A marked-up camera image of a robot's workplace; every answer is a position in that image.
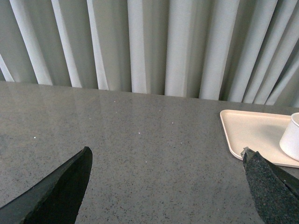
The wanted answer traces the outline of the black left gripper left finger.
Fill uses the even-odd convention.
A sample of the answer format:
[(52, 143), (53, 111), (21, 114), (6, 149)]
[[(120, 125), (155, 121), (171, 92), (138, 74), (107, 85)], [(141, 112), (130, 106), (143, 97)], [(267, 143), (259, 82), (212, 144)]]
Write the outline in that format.
[(89, 147), (0, 209), (2, 224), (73, 224), (89, 182)]

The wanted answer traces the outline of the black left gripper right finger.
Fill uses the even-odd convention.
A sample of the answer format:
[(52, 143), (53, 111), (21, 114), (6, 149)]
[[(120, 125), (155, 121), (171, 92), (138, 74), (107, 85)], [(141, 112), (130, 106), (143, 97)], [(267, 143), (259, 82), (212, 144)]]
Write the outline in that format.
[(246, 179), (255, 208), (266, 224), (299, 222), (299, 180), (259, 152), (241, 152)]

